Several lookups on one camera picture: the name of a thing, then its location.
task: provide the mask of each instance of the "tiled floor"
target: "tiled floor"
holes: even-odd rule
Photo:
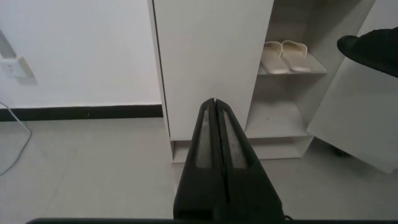
[[[0,176],[0,223],[37,217],[172,218],[182,165],[162,118],[30,121],[20,161]],[[27,134],[0,123],[0,170]],[[302,159],[264,161],[294,218],[398,219],[398,173],[383,174],[320,141]]]

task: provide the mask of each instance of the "electrical socket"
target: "electrical socket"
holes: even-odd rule
[[[32,70],[23,57],[1,59],[0,66],[10,78],[28,78],[33,76]]]

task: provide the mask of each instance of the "slipper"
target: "slipper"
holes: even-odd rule
[[[287,74],[290,72],[288,66],[281,59],[282,44],[278,41],[264,43],[261,55],[261,66],[267,73],[273,75]]]
[[[307,46],[291,40],[282,42],[282,59],[291,71],[305,73],[311,72],[311,66],[307,62]]]
[[[349,59],[398,78],[398,27],[379,29],[361,37],[346,35],[337,41]]]

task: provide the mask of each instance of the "pair of slippers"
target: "pair of slippers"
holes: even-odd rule
[[[282,43],[268,41],[264,43],[261,65],[267,73],[280,75],[290,73],[311,72],[311,66],[306,60],[307,46],[291,40]]]

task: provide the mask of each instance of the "cable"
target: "cable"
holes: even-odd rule
[[[5,105],[3,102],[0,101],[0,104],[2,104],[3,106],[5,106],[7,108],[7,110],[10,112],[10,114],[15,118],[15,120],[18,121],[19,124],[21,124],[29,133],[29,137],[27,138],[24,146],[22,147],[21,151],[19,151],[19,154],[17,156],[17,158],[14,160],[14,162],[12,162],[11,166],[9,166],[5,171],[3,171],[2,173],[0,173],[0,175],[5,174],[7,171],[9,171],[12,167],[14,167],[14,165],[17,163],[17,161],[19,160],[19,158],[21,157],[22,153],[24,152],[24,149],[27,145],[27,143],[30,141],[30,138],[32,137],[32,131],[28,128],[27,125],[25,125],[24,123],[22,123],[22,121],[20,121],[17,116],[15,116],[15,114],[11,111],[11,109]]]

